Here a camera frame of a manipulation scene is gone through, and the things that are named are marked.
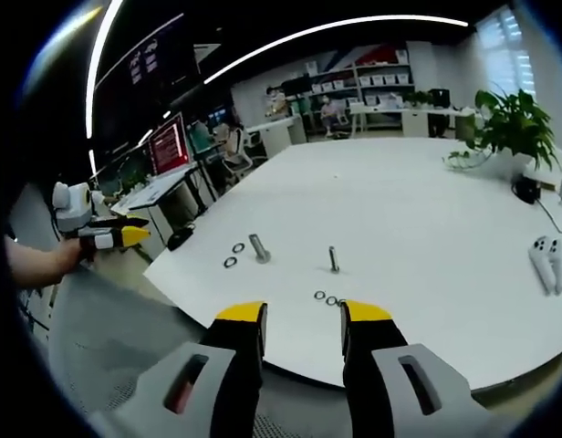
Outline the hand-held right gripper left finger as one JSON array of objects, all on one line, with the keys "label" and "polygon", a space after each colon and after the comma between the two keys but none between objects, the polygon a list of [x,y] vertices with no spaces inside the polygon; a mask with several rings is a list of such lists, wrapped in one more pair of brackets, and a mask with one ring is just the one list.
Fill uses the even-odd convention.
[{"label": "hand-held right gripper left finger", "polygon": [[267,304],[219,312],[198,342],[186,342],[143,372],[133,395],[88,418],[99,437],[250,437],[262,388]]}]

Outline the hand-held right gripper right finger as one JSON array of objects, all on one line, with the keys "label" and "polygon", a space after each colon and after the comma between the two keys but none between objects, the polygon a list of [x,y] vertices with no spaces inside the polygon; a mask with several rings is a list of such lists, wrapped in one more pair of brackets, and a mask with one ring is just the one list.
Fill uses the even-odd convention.
[{"label": "hand-held right gripper right finger", "polygon": [[410,344],[387,310],[354,300],[339,306],[353,436],[502,436],[502,421],[474,399],[467,379]]}]

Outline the person's left hand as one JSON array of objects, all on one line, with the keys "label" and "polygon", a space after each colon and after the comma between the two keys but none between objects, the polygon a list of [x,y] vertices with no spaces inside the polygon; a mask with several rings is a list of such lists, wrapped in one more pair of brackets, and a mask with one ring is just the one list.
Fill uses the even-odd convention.
[{"label": "person's left hand", "polygon": [[63,276],[75,269],[80,262],[92,262],[95,253],[96,248],[88,239],[71,238],[62,241],[54,251],[58,273]]}]

